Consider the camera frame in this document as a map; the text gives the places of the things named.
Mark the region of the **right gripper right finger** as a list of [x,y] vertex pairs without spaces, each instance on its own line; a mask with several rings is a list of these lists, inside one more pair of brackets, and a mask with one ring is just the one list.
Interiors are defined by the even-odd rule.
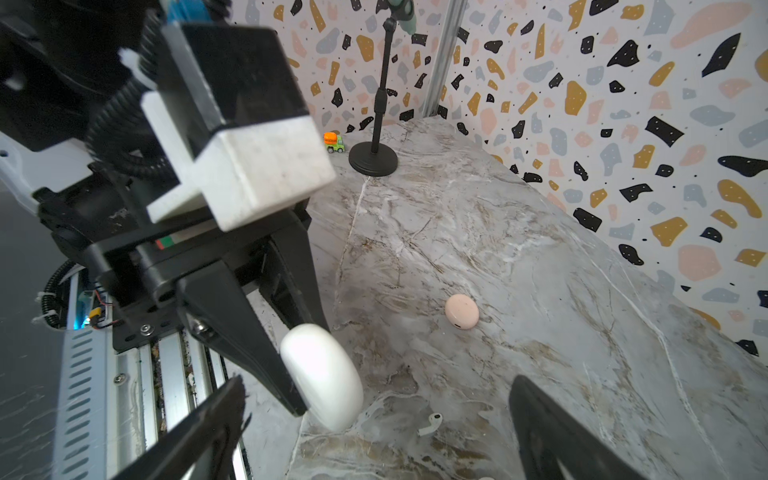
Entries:
[[515,377],[509,408],[527,479],[642,477],[528,377]]

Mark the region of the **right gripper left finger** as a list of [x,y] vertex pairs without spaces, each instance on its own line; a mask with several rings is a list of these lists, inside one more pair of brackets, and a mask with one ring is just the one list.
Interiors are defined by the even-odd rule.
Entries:
[[131,479],[247,479],[241,437],[246,389],[237,375],[197,406],[115,477]]

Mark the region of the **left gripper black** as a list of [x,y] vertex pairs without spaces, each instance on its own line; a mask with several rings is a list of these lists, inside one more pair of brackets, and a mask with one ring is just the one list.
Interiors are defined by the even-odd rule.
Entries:
[[306,201],[230,232],[206,208],[152,224],[142,181],[93,173],[35,193],[37,215],[65,256],[85,267],[117,312],[122,353],[185,328],[255,377],[292,415],[307,411],[245,293],[252,284],[289,329],[326,331],[308,237]]

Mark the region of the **white earbud charging case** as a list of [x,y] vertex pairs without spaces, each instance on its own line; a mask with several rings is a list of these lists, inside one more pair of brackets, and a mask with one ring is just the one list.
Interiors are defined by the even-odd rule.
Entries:
[[325,329],[302,324],[283,337],[279,350],[307,410],[332,432],[350,428],[363,409],[358,371],[341,344]]

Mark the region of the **white wireless earbud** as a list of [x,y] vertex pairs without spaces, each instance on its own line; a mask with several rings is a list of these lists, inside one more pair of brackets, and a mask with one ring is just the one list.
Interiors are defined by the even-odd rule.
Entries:
[[442,425],[443,416],[441,413],[432,413],[428,417],[428,424],[418,430],[419,437],[426,437],[434,434]]

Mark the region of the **pink earbud charging case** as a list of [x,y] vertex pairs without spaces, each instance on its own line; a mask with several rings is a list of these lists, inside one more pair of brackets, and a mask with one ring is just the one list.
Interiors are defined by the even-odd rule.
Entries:
[[451,325],[461,330],[473,329],[480,318],[476,302],[464,294],[455,294],[447,299],[445,315]]

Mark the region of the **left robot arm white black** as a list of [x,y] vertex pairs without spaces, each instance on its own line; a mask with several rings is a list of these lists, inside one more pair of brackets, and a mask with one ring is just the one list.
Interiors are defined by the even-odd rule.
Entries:
[[307,206],[335,171],[277,33],[230,8],[3,2],[1,131],[86,155],[84,179],[32,197],[116,310],[117,350],[185,329],[300,416],[318,355],[275,346],[245,289],[291,331],[327,335]]

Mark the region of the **small orange green toy car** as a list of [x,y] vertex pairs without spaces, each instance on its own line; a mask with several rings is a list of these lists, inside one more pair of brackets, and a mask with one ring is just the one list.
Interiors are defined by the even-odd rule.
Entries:
[[323,140],[329,153],[344,153],[346,150],[342,136],[336,132],[326,132]]

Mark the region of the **green microphone on black stand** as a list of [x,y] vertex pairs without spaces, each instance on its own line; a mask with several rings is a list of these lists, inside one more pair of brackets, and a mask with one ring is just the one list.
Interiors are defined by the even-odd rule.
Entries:
[[416,13],[414,2],[411,0],[388,1],[390,11],[383,23],[385,31],[381,75],[374,100],[374,121],[372,138],[369,142],[354,145],[349,151],[349,164],[357,171],[368,177],[385,177],[394,173],[398,167],[396,152],[381,143],[381,133],[387,107],[387,80],[394,32],[397,26],[412,35],[416,32]]

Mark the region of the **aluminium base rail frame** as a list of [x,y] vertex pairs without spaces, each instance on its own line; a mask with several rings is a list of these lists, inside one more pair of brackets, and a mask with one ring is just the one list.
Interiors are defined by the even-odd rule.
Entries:
[[147,453],[230,375],[185,332],[118,353],[112,300],[66,263],[38,294],[43,319],[64,323],[51,476],[113,479]]

